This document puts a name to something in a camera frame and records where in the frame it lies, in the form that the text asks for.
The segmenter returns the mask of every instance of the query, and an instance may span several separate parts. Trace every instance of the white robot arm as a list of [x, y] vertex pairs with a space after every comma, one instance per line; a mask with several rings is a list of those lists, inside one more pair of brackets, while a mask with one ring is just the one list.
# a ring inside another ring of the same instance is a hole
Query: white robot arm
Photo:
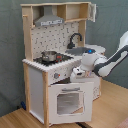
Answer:
[[81, 65], [73, 69], [70, 80], [71, 82], [82, 82], [85, 73], [92, 71], [98, 77], [105, 77], [122, 62], [128, 55], [128, 32], [120, 38], [120, 44], [117, 52], [109, 59], [96, 53], [93, 49], [87, 49], [82, 55]]

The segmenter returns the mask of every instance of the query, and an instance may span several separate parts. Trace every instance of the burner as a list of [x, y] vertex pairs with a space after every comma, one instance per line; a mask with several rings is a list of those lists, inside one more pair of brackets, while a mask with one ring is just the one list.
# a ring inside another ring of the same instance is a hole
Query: burner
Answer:
[[44, 60], [42, 60], [42, 57], [40, 57], [40, 58], [34, 59], [34, 62], [40, 63], [40, 64], [45, 65], [45, 66], [51, 66], [51, 65], [54, 65], [56, 63], [67, 61], [69, 59], [73, 59], [73, 57], [57, 53], [57, 59], [55, 61], [50, 61], [50, 62], [44, 61]]

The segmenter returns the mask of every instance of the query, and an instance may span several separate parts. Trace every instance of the cabinet door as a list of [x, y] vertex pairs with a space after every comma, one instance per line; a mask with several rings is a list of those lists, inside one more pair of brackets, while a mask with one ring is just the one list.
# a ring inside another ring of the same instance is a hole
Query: cabinet door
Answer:
[[89, 4], [88, 7], [88, 20], [95, 22], [96, 4]]
[[49, 87], [49, 123], [91, 121], [93, 82]]

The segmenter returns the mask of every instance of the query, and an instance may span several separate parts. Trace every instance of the toy kitchen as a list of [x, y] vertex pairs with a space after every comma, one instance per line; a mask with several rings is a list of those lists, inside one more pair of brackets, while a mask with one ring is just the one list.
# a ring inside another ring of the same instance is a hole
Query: toy kitchen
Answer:
[[81, 65], [85, 51], [105, 52], [101, 46], [85, 44], [86, 20], [95, 22], [96, 5], [68, 2], [21, 6], [26, 110], [46, 128], [91, 121], [93, 100], [101, 95], [101, 78], [93, 71], [83, 71], [82, 82], [71, 81], [71, 76]]

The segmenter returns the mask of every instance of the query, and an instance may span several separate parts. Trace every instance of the wooden table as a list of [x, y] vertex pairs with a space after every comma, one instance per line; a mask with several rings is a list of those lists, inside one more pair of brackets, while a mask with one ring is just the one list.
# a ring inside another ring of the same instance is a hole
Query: wooden table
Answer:
[[102, 80], [102, 95], [93, 102], [92, 121], [87, 128], [115, 128], [128, 118], [128, 89]]
[[[92, 121], [87, 128], [115, 128], [128, 117], [128, 89], [102, 80], [102, 96], [93, 102]], [[0, 118], [0, 128], [44, 128], [23, 109]], [[77, 124], [53, 125], [51, 128], [80, 128]]]
[[[44, 128], [31, 114], [23, 109], [16, 110], [6, 116], [0, 118], [0, 128]], [[59, 124], [53, 125], [50, 128], [81, 128], [79, 125], [72, 124]]]

